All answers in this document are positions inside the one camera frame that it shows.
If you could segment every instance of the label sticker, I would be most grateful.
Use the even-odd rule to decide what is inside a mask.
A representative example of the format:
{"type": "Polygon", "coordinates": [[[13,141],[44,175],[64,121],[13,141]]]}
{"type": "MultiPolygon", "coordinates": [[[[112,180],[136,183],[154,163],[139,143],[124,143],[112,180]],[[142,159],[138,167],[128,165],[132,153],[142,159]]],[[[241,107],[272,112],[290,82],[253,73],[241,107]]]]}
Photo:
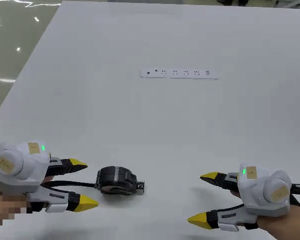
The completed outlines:
{"type": "Polygon", "coordinates": [[[246,178],[247,179],[257,179],[257,167],[247,166],[246,167],[246,178]]]}
{"type": "Polygon", "coordinates": [[[277,202],[289,195],[289,189],[286,186],[280,187],[271,194],[273,201],[277,202]]]}
{"type": "Polygon", "coordinates": [[[15,165],[9,160],[0,157],[0,169],[7,174],[10,174],[15,168],[15,165]]]}
{"type": "Polygon", "coordinates": [[[39,154],[40,148],[37,142],[28,142],[29,153],[30,154],[39,154]]]}

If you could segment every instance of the finger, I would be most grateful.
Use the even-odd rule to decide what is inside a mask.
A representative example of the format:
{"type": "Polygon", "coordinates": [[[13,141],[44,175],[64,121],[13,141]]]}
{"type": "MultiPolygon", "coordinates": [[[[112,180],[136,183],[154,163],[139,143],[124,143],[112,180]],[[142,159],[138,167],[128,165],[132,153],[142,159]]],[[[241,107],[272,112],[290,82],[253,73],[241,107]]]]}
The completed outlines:
{"type": "Polygon", "coordinates": [[[240,197],[240,193],[236,192],[236,191],[230,191],[230,193],[234,196],[236,196],[237,198],[241,198],[240,197]]]}
{"type": "Polygon", "coordinates": [[[44,178],[43,183],[49,182],[54,178],[54,176],[47,176],[44,178]]]}

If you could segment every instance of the reflective floor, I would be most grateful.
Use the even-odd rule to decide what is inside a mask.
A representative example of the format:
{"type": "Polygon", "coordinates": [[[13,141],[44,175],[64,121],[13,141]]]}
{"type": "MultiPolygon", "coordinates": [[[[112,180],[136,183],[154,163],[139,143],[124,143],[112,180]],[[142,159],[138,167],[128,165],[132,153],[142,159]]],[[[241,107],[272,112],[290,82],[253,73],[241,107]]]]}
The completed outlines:
{"type": "MultiPolygon", "coordinates": [[[[216,0],[109,0],[109,2],[221,5],[216,0]]],[[[61,0],[0,0],[0,105],[60,5],[61,0]]],[[[234,0],[233,5],[238,5],[238,0],[234,0]]],[[[273,5],[273,0],[249,0],[247,4],[250,7],[273,5]]]]}

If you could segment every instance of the hand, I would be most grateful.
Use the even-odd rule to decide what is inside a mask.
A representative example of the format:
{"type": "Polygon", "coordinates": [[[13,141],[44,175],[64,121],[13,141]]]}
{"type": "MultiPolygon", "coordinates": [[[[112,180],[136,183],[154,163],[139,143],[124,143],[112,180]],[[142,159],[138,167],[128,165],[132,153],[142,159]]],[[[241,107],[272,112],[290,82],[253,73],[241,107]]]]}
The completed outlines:
{"type": "MultiPolygon", "coordinates": [[[[240,198],[239,193],[231,193],[240,198]]],[[[291,205],[290,212],[280,217],[259,216],[257,224],[277,240],[300,240],[300,207],[291,205]]]]}
{"type": "MultiPolygon", "coordinates": [[[[43,180],[43,183],[49,182],[52,179],[53,176],[48,176],[43,180]]],[[[3,220],[15,219],[15,214],[21,213],[22,208],[31,208],[25,195],[3,196],[0,193],[0,226],[3,224],[3,220]]]]}

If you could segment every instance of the white power strip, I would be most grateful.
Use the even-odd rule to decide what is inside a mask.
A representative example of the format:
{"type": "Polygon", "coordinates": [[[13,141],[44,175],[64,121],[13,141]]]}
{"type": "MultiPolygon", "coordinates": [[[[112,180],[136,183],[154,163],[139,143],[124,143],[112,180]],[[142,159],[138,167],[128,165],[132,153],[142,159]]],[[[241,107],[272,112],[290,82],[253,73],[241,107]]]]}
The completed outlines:
{"type": "Polygon", "coordinates": [[[141,78],[168,78],[168,79],[213,79],[217,76],[208,69],[198,68],[144,68],[140,70],[141,78]]]}

